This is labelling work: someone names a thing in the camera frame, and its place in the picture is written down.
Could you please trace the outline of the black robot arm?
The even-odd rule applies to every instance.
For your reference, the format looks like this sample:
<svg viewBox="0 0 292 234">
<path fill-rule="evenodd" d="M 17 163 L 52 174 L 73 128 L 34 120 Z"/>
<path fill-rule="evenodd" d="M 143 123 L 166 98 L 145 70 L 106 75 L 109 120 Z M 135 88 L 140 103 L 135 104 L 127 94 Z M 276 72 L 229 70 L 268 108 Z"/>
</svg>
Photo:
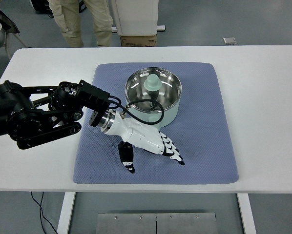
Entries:
<svg viewBox="0 0 292 234">
<path fill-rule="evenodd" d="M 67 81 L 58 86 L 23 87 L 5 81 L 0 85 L 0 136 L 9 135 L 20 149 L 29 149 L 78 133 L 83 108 L 92 110 L 89 124 L 109 135 L 154 154 L 162 154 L 165 144 L 153 122 L 134 115 L 123 118 L 121 107 L 111 96 L 89 83 Z"/>
</svg>

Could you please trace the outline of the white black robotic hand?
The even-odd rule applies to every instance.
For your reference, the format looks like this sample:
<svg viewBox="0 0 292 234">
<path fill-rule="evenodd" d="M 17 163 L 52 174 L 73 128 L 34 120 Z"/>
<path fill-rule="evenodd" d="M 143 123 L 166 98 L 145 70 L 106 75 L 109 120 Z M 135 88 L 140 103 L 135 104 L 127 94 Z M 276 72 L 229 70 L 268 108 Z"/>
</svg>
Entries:
<svg viewBox="0 0 292 234">
<path fill-rule="evenodd" d="M 133 166 L 133 147 L 147 152 L 167 156 L 184 165 L 182 156 L 172 140 L 156 127 L 143 124 L 131 117 L 122 118 L 120 112 L 109 110 L 99 123 L 101 131 L 109 136 L 120 136 L 118 144 L 121 163 L 130 173 L 135 173 Z"/>
</svg>

